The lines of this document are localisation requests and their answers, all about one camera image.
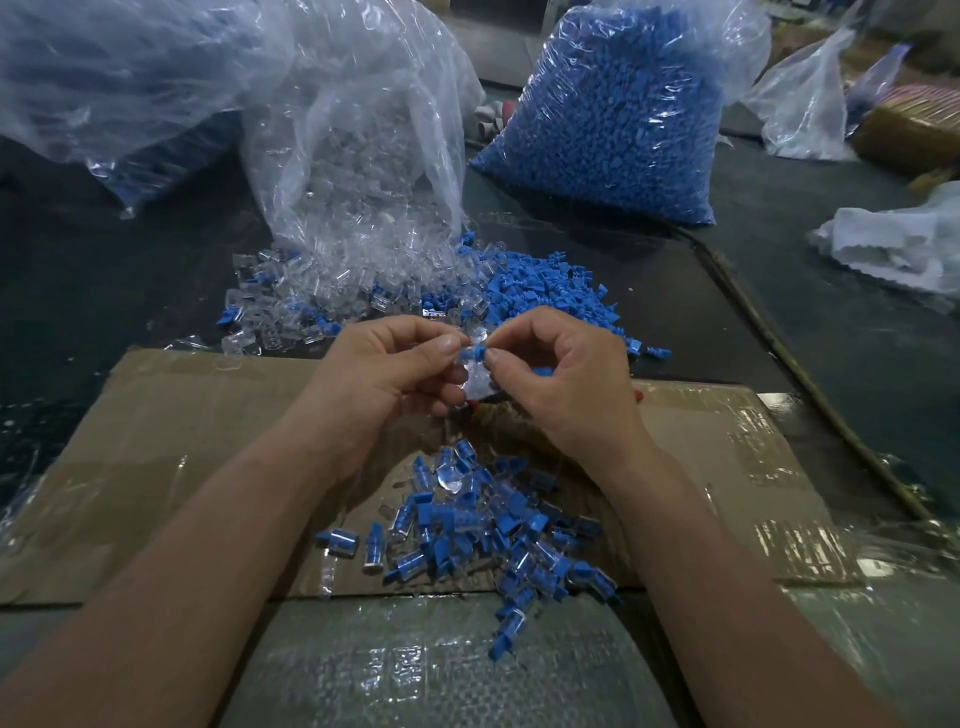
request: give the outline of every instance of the bag of clear plastic parts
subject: bag of clear plastic parts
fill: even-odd
[[[472,165],[548,194],[713,222],[720,112],[770,55],[756,0],[594,0],[547,40],[506,129]]]
[[[0,133],[136,207],[236,143],[293,53],[283,0],[6,0]]]
[[[466,53],[414,0],[302,0],[290,12],[297,61],[246,112],[243,145],[276,244],[312,254],[277,293],[308,293],[340,318],[374,287],[392,301],[413,280],[454,282],[463,118],[484,95]]]

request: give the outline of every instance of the plastic wrap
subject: plastic wrap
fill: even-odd
[[[288,9],[297,61],[245,117],[244,161],[275,240],[314,252],[340,291],[448,271],[463,114],[483,100],[467,55],[414,0]]]
[[[487,657],[496,595],[287,602],[222,725],[676,726],[614,612],[546,608],[516,657]]]
[[[212,164],[243,136],[240,114],[224,111],[193,129],[117,160],[88,159],[86,168],[128,214]]]
[[[960,182],[942,184],[919,207],[841,207],[810,240],[823,255],[860,273],[960,297]]]
[[[549,194],[712,223],[720,111],[769,52],[769,18],[751,0],[573,8],[510,123],[472,165]]]
[[[883,101],[883,97],[893,88],[903,59],[909,52],[908,43],[898,43],[857,79],[847,92],[847,136],[859,128],[863,117]]]
[[[743,97],[763,124],[768,154],[793,159],[855,158],[845,145],[847,105],[840,52],[854,33],[842,28],[781,61]]]
[[[293,52],[282,0],[8,0],[0,133],[107,163],[262,100]]]

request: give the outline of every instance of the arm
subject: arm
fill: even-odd
[[[620,514],[708,725],[900,725],[654,444],[634,403],[622,340],[538,308],[491,336],[486,361]],[[556,370],[535,376],[527,362]]]
[[[4,725],[206,726],[307,521],[401,411],[463,402],[456,329],[347,327],[291,409],[0,686]]]

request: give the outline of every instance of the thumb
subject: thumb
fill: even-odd
[[[523,359],[502,349],[487,349],[484,363],[496,383],[525,410],[534,414],[535,400],[546,383],[543,377],[535,375]]]
[[[461,341],[456,334],[445,333],[430,341],[391,354],[387,380],[399,389],[407,389],[438,375],[456,358]]]

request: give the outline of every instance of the left hand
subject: left hand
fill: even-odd
[[[344,478],[360,467],[392,418],[442,417],[464,403],[459,385],[467,373],[456,360],[468,345],[457,328],[419,316],[350,324],[277,427]]]

